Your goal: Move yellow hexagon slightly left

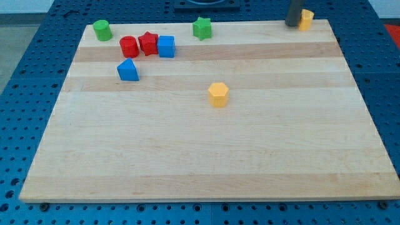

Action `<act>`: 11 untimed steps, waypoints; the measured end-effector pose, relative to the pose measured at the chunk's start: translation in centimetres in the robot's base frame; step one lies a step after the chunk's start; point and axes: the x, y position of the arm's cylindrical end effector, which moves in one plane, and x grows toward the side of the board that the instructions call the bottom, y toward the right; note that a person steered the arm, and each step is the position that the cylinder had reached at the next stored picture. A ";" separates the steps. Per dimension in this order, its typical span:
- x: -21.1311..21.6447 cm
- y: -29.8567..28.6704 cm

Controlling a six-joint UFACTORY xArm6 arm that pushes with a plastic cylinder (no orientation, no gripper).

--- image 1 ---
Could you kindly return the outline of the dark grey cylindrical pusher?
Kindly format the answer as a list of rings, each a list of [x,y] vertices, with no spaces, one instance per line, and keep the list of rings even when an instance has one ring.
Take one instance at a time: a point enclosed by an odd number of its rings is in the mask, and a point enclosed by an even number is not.
[[[290,0],[285,19],[286,26],[296,27],[299,24],[304,3],[305,0]]]

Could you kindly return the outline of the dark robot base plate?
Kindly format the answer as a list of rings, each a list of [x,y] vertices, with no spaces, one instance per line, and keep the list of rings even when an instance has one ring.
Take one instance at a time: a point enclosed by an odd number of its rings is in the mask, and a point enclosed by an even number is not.
[[[174,0],[175,11],[239,8],[240,0]]]

